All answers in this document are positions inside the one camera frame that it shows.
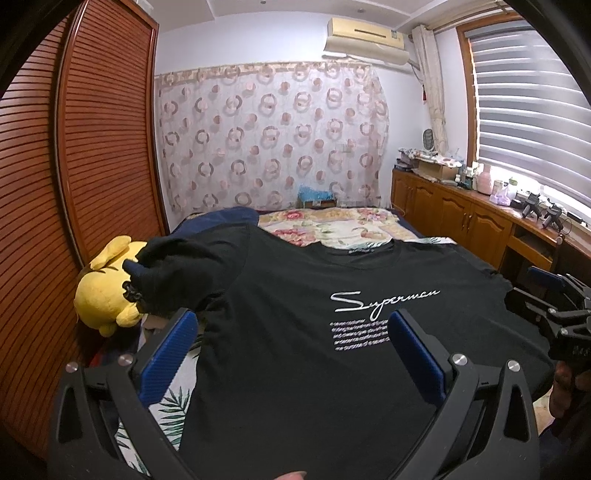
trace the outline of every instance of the beige curtain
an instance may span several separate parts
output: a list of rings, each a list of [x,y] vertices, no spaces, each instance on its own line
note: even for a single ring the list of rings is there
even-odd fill
[[[180,221],[234,205],[279,210],[300,185],[378,205],[388,107],[363,63],[247,64],[156,77],[158,158]]]
[[[427,105],[431,117],[431,128],[435,138],[435,149],[446,155],[448,150],[445,129],[445,101],[443,96],[443,75],[435,35],[424,25],[413,29],[413,42],[417,50],[418,64],[423,74],[423,86],[427,94]]]

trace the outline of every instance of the small fan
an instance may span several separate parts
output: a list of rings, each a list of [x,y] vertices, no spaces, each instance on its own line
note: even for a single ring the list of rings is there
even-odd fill
[[[435,139],[433,138],[433,130],[427,128],[423,132],[423,148],[431,151],[435,148]]]

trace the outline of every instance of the blue blanket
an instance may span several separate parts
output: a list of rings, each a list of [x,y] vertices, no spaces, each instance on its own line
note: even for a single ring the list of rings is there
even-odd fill
[[[258,225],[259,214],[248,207],[232,207],[188,218],[175,228],[169,238],[187,238],[222,223],[251,223]]]

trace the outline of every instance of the wooden wardrobe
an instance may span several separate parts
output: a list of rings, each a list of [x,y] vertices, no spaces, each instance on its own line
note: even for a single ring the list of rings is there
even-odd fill
[[[79,271],[117,235],[166,233],[157,34],[131,0],[85,0],[0,99],[0,419],[42,458],[65,363],[102,341],[77,322]]]

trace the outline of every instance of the window blind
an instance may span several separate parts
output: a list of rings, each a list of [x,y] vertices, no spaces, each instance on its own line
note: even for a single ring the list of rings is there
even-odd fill
[[[478,161],[531,176],[591,207],[591,107],[558,55],[524,21],[466,36]]]

